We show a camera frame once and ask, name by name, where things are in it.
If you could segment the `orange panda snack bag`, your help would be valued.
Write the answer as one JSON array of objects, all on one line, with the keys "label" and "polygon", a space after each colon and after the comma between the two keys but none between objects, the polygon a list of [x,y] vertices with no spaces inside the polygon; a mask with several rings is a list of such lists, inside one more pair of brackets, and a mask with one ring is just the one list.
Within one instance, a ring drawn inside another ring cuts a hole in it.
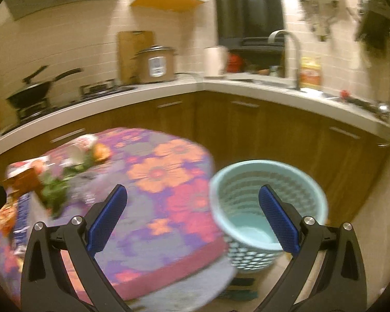
[{"label": "orange panda snack bag", "polygon": [[28,244],[30,199],[30,193],[23,194],[0,210],[0,233],[10,240],[12,249],[19,255],[26,251]]}]

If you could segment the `green leafy vegetable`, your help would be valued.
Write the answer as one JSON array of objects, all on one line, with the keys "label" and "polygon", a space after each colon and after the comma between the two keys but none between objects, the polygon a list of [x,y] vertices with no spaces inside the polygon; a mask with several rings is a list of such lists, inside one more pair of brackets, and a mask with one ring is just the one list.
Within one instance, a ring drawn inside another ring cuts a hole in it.
[{"label": "green leafy vegetable", "polygon": [[67,202],[69,181],[95,164],[96,162],[91,156],[86,156],[85,160],[78,164],[67,159],[62,164],[62,171],[59,174],[48,168],[47,171],[38,176],[42,185],[42,202],[53,218],[58,218],[64,209]]}]

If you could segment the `red white paper cup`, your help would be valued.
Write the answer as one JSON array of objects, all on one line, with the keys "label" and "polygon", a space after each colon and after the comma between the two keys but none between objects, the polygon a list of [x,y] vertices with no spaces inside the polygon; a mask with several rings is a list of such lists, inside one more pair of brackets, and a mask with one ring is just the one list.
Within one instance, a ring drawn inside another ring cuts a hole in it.
[{"label": "red white paper cup", "polygon": [[65,149],[63,166],[77,166],[84,163],[86,151],[80,144],[69,144]]}]

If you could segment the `plastic bottle peach label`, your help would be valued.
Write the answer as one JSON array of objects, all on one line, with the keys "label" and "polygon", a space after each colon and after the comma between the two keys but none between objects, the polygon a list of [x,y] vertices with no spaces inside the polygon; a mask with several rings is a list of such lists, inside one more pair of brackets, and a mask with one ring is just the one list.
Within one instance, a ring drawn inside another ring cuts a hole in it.
[{"label": "plastic bottle peach label", "polygon": [[83,134],[57,147],[55,151],[62,153],[62,155],[66,157],[65,149],[69,144],[80,144],[84,148],[86,153],[88,153],[89,151],[91,151],[93,145],[97,141],[98,141],[98,137],[95,134]]}]

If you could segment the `orange peel piece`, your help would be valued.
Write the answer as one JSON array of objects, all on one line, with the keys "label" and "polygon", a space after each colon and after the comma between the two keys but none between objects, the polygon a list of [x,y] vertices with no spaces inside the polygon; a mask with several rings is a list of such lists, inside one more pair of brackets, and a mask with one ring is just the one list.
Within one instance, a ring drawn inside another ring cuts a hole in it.
[{"label": "orange peel piece", "polygon": [[95,143],[92,148],[93,160],[96,163],[104,163],[111,158],[112,152],[110,147],[103,143]]}]

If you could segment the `light blue mesh trash basket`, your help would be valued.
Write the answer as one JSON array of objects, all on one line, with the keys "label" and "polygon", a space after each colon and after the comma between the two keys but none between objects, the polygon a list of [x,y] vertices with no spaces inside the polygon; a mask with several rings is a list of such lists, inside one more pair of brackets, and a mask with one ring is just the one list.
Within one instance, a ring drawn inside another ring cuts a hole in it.
[{"label": "light blue mesh trash basket", "polygon": [[251,160],[226,166],[209,183],[210,209],[228,245],[227,256],[241,272],[257,272],[283,254],[259,205],[258,194],[269,185],[301,216],[319,224],[328,217],[325,193],[311,176],[279,161]]}]

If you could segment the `wooden kitchen cabinets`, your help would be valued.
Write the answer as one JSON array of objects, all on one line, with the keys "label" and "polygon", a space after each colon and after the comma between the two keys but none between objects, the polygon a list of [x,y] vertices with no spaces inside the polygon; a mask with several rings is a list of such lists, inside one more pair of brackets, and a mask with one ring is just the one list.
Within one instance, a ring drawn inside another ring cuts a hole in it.
[{"label": "wooden kitchen cabinets", "polygon": [[328,222],[352,220],[389,155],[374,134],[290,106],[219,92],[193,92],[108,110],[21,143],[0,155],[0,181],[10,163],[31,159],[84,133],[140,127],[203,145],[215,169],[269,159],[308,173],[323,189]]}]

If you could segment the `black gas stove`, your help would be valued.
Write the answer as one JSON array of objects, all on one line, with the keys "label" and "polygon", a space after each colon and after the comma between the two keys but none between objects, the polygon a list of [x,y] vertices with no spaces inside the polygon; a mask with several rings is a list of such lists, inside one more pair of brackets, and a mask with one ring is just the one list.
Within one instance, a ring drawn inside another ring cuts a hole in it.
[{"label": "black gas stove", "polygon": [[0,136],[8,134],[9,132],[27,124],[28,122],[64,108],[68,108],[85,101],[101,98],[103,96],[109,96],[121,92],[129,92],[135,90],[136,88],[136,85],[125,85],[122,84],[118,79],[109,79],[98,83],[84,84],[80,86],[79,93],[77,95],[70,94],[70,96],[67,96],[64,99],[51,101],[49,98],[44,98],[43,100],[40,100],[39,103],[35,103],[34,105],[27,108],[18,108],[17,122],[14,125],[8,125],[5,127]]}]

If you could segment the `floral purple tablecloth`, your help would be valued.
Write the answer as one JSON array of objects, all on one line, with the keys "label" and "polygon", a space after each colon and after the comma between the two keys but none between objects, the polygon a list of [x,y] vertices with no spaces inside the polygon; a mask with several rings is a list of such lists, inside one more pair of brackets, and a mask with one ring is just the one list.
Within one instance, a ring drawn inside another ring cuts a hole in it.
[{"label": "floral purple tablecloth", "polygon": [[58,218],[30,198],[23,235],[39,220],[65,224],[124,185],[127,206],[96,254],[101,270],[142,311],[199,310],[235,275],[210,211],[211,155],[187,139],[140,128],[106,130],[98,140],[110,148],[109,160],[89,171],[89,181],[72,185]]}]

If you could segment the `black wok pan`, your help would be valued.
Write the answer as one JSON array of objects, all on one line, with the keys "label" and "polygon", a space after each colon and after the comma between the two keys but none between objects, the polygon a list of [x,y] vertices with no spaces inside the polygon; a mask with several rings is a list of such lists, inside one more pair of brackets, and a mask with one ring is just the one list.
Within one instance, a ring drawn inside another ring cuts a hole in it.
[{"label": "black wok pan", "polygon": [[53,79],[44,82],[32,82],[35,76],[42,73],[47,68],[48,65],[41,66],[37,71],[25,77],[22,80],[24,83],[23,87],[8,96],[7,101],[13,108],[27,108],[34,105],[35,103],[39,103],[39,101],[46,98],[48,91],[54,83],[65,77],[81,73],[83,71],[82,68],[74,68],[57,75]]}]

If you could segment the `yellow detergent bottle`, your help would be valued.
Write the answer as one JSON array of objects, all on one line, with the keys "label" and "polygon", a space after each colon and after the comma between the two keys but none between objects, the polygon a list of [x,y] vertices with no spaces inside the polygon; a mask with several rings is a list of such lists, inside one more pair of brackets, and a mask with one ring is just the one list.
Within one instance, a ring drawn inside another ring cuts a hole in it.
[{"label": "yellow detergent bottle", "polygon": [[303,57],[301,59],[301,80],[302,88],[321,90],[322,88],[322,67],[320,57]]}]

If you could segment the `wooden cutting board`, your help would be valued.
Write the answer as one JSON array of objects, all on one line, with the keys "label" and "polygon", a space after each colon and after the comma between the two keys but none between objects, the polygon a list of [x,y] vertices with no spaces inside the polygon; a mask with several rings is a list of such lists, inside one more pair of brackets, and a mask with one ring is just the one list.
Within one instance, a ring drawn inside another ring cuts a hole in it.
[{"label": "wooden cutting board", "polygon": [[121,31],[117,33],[117,52],[120,79],[125,85],[138,82],[136,54],[155,43],[155,34],[152,31]]}]

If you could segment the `brown rice cooker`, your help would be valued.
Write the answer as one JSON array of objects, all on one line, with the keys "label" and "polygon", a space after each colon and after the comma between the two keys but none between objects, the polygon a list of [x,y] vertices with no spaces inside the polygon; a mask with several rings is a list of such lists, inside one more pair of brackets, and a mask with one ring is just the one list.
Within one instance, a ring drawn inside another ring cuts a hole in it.
[{"label": "brown rice cooker", "polygon": [[175,49],[153,45],[139,51],[136,61],[137,79],[140,84],[169,82],[175,79]]}]

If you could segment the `white electric kettle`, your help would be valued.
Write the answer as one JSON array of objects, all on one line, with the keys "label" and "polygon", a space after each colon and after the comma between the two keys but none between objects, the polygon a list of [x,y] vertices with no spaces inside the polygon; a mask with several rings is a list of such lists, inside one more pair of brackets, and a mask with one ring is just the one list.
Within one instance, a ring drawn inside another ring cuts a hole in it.
[{"label": "white electric kettle", "polygon": [[208,78],[219,78],[227,71],[229,51],[224,46],[207,47],[203,51],[204,76]]}]

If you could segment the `dark window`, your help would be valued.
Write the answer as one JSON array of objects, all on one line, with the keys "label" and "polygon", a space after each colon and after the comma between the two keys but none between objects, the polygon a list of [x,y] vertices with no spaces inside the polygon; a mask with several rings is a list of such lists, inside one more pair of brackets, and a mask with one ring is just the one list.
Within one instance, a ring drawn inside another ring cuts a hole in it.
[{"label": "dark window", "polygon": [[219,40],[267,37],[284,28],[282,0],[216,0]]}]

